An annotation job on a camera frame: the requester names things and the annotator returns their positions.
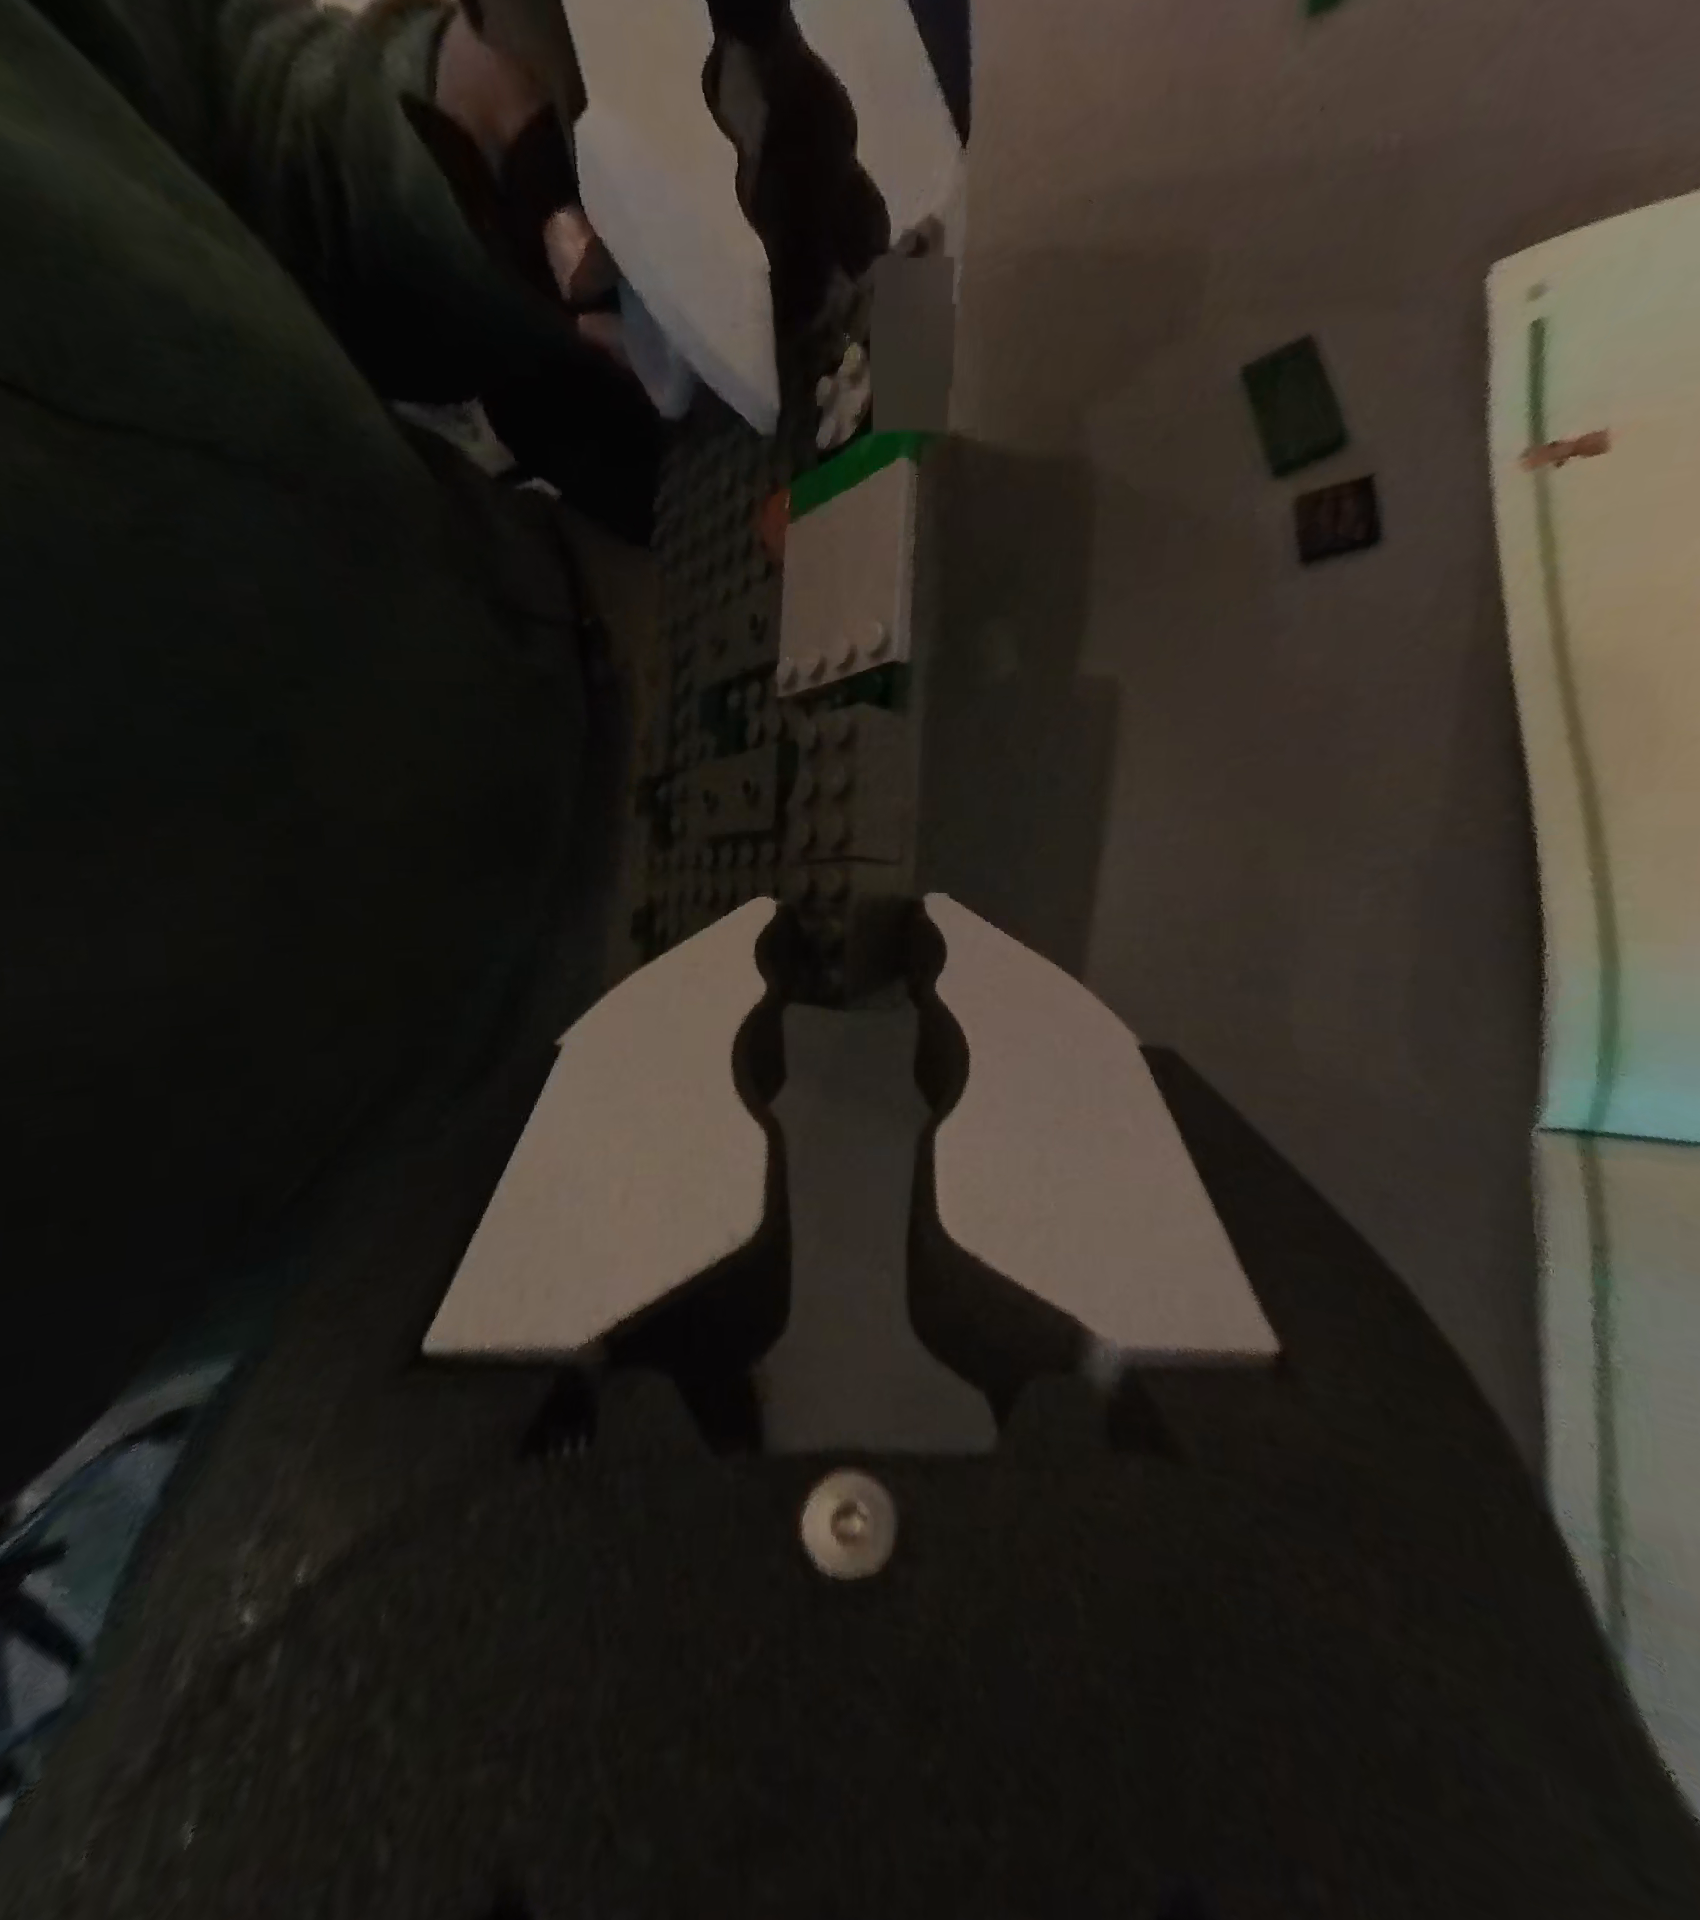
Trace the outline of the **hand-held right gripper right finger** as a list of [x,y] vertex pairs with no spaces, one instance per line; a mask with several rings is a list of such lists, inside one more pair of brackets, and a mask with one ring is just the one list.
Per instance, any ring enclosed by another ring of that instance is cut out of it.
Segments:
[[1270,1367],[1279,1336],[1137,1034],[953,895],[920,904],[963,1045],[931,1146],[937,1224],[1091,1367]]

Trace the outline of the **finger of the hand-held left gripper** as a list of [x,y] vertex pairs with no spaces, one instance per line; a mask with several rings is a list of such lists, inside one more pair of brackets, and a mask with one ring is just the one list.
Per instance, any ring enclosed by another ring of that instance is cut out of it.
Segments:
[[965,195],[965,142],[913,8],[794,2],[793,15],[848,96],[859,167],[882,201],[890,244],[948,229]]
[[700,2],[568,2],[584,86],[581,205],[619,272],[622,348],[659,412],[700,388],[773,436],[782,414],[771,272],[739,197],[739,153],[707,99]]

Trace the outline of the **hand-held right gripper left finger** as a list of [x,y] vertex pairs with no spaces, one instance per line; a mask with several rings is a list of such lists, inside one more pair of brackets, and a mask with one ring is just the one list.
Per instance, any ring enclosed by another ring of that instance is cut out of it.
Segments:
[[563,1034],[425,1358],[574,1360],[766,1226],[773,1137],[740,1045],[776,918],[771,896],[745,901]]

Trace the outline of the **grey studded building plate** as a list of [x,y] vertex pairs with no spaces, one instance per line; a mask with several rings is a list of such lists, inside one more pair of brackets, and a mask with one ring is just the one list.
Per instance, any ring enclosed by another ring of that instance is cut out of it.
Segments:
[[755,435],[717,401],[657,499],[662,662],[629,857],[638,958],[749,901],[791,924],[789,994],[899,1003],[924,893],[957,256],[937,217],[838,280]]

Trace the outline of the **grey desk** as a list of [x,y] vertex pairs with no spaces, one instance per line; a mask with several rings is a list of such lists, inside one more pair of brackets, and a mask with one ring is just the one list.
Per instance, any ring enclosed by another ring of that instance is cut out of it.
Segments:
[[[1700,192],[1700,4],[972,4],[957,893],[1173,1045],[1546,1471],[1544,944],[1492,269]],[[1348,447],[1240,383],[1314,336]],[[1301,566],[1295,499],[1385,539]]]

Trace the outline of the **person's left hand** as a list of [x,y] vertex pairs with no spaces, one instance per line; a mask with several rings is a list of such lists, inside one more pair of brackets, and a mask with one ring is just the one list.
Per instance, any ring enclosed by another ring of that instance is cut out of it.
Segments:
[[455,154],[515,264],[573,315],[603,310],[616,264],[584,208],[576,131],[588,108],[563,2],[459,2],[430,83],[430,136]]

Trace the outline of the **dark green flat tile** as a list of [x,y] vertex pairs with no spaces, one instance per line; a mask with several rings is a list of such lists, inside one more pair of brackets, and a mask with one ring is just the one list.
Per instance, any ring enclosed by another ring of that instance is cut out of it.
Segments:
[[1348,423],[1318,339],[1305,335],[1240,369],[1257,445],[1272,478],[1339,459]]

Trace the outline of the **dark brown flat tile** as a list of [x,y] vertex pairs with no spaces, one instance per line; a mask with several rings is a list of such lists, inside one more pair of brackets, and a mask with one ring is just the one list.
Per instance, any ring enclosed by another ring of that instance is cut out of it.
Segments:
[[1305,568],[1373,552],[1385,539],[1383,495],[1370,472],[1299,493],[1293,509],[1295,557]]

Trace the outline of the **open instruction booklet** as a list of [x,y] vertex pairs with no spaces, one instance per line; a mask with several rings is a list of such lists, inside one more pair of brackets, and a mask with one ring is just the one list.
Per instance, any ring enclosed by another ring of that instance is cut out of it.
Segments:
[[1486,276],[1548,1500],[1700,1822],[1700,191]]

